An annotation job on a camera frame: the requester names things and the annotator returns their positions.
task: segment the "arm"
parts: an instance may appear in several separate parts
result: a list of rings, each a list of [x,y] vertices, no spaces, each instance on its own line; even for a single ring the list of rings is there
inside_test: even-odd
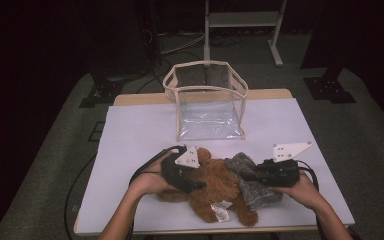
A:
[[[170,186],[160,174],[158,174],[161,171],[161,161],[169,154],[171,153],[167,153],[155,161],[151,166],[145,169],[145,173],[140,174],[132,182],[110,221],[99,236],[100,240],[124,240],[129,233],[140,199],[146,194],[160,193],[164,190],[175,189]]]
[[[283,192],[295,201],[311,209],[316,214],[329,240],[347,240],[351,238],[329,202],[317,191],[311,180],[301,172],[300,180],[291,188],[273,187],[269,190]]]

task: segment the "tag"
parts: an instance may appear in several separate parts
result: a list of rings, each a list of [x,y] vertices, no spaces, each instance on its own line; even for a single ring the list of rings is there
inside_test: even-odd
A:
[[[232,204],[233,203],[225,201],[225,200],[218,202],[218,203],[213,203],[214,206],[221,207],[224,209],[228,209],[230,206],[232,206]]]
[[[188,150],[185,153],[180,155],[175,161],[177,165],[191,167],[191,168],[199,168],[198,162],[198,153],[196,146],[186,146]]]
[[[273,147],[273,160],[275,162],[281,162],[292,159],[312,145],[313,144],[311,142],[275,144]]]
[[[213,211],[215,212],[219,222],[229,221],[229,214],[227,213],[227,210],[225,208],[211,204],[211,209],[213,209]]]

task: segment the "table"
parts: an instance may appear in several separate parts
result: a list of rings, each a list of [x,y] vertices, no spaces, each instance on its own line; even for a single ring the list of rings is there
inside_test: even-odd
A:
[[[98,155],[74,226],[78,235],[96,235],[105,227],[128,187],[133,172],[163,148],[176,142],[175,106],[163,94],[120,95],[110,107]],[[254,162],[272,157],[275,143],[311,141],[299,155],[318,175],[320,191],[345,225],[354,219],[314,139],[298,103],[286,89],[250,90],[243,118],[245,140],[188,141],[206,147],[214,157],[245,152]],[[245,228],[231,214],[223,223],[205,223],[188,203],[166,203],[155,195],[142,198],[134,234],[204,234],[314,230],[314,213],[293,199],[258,210],[259,222]]]

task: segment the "transparent storage bag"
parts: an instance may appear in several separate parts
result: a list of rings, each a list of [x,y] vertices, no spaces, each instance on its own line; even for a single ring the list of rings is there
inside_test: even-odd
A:
[[[227,62],[174,65],[163,86],[176,104],[177,141],[245,139],[241,122],[248,85]]]

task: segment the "brown teddy bear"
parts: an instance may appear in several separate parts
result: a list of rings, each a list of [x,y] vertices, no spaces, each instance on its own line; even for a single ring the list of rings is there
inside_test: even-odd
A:
[[[190,193],[166,191],[158,194],[163,201],[188,201],[193,211],[205,222],[217,222],[218,218],[211,205],[222,201],[232,203],[228,210],[238,216],[244,226],[252,227],[258,222],[258,214],[245,204],[239,187],[239,178],[232,172],[223,159],[211,159],[211,153],[205,148],[197,150],[200,167],[185,173],[192,181],[205,182],[206,186]]]

